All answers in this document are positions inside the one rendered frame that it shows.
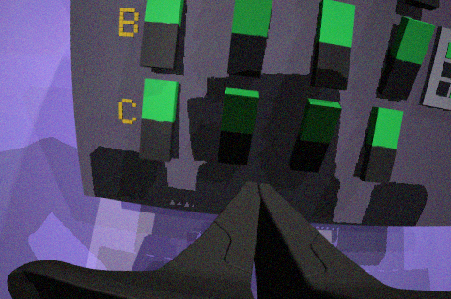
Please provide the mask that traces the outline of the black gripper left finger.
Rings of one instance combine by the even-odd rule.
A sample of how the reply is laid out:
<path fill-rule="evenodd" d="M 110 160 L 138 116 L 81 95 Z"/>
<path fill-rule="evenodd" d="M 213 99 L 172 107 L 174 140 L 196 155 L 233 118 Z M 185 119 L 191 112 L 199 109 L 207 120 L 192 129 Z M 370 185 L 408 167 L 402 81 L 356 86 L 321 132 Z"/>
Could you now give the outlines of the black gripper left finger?
<path fill-rule="evenodd" d="M 29 262 L 8 274 L 12 299 L 255 299 L 258 182 L 246 182 L 210 227 L 162 268 L 121 272 L 64 261 Z"/>

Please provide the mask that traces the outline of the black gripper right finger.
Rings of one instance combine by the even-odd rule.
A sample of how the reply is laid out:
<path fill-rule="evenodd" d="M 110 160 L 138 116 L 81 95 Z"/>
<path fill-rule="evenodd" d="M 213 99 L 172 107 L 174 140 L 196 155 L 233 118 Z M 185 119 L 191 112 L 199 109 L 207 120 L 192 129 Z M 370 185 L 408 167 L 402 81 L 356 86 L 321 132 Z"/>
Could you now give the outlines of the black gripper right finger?
<path fill-rule="evenodd" d="M 451 291 L 410 291 L 380 283 L 268 183 L 258 187 L 257 299 L 451 299 Z"/>

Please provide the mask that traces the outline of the dark grey switch panel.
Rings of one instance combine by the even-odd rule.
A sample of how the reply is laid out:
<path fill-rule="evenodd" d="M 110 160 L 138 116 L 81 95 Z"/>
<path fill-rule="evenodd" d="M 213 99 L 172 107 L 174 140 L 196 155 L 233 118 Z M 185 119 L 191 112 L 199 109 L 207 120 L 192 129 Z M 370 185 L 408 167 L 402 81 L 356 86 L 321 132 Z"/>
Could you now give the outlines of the dark grey switch panel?
<path fill-rule="evenodd" d="M 86 197 L 451 225 L 451 0 L 71 0 Z"/>

